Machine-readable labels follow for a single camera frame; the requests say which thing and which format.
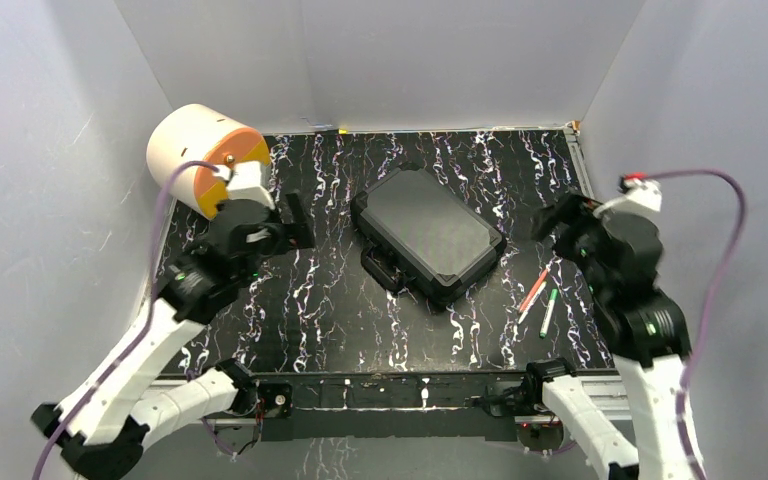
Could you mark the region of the black poker chip case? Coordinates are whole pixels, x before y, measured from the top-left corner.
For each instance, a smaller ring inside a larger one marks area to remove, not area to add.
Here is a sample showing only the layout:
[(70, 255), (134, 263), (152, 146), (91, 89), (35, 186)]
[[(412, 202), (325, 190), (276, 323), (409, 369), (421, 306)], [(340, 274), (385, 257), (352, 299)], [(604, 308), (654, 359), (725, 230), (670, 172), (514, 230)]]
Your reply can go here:
[(423, 167), (398, 165), (356, 194), (361, 265), (384, 289), (418, 290), (445, 307), (499, 263), (507, 239)]

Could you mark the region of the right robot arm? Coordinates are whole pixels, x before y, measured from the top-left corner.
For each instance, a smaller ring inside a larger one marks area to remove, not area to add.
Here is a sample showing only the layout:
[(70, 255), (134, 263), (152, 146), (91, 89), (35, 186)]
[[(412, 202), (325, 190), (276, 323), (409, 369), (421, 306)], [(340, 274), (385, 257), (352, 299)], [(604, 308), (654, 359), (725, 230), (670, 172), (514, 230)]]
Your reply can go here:
[(542, 240), (576, 265), (591, 289), (593, 317), (622, 380), (635, 432), (629, 442), (584, 391), (562, 359), (532, 362), (525, 405), (551, 413), (602, 479), (699, 479), (695, 427), (680, 381), (691, 356), (683, 311), (655, 284), (663, 253), (656, 225), (630, 212), (602, 212), (595, 200), (565, 193), (532, 220)]

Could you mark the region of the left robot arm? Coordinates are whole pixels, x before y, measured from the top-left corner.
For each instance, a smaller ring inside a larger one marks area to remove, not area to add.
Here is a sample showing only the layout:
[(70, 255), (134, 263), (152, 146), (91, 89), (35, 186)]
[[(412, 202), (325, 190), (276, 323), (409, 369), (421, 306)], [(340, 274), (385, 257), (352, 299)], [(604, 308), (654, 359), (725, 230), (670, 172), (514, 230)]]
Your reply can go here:
[(171, 262), (151, 287), (143, 316), (97, 370), (59, 403), (31, 416), (47, 442), (32, 474), (40, 478), (54, 447), (86, 479), (121, 479), (158, 440), (205, 416), (246, 416), (261, 403), (256, 377), (226, 359), (195, 379), (149, 398), (170, 359), (201, 333), (242, 289), (262, 262), (314, 246), (310, 216), (300, 196), (285, 196), (292, 220), (255, 200), (224, 200), (208, 231)]

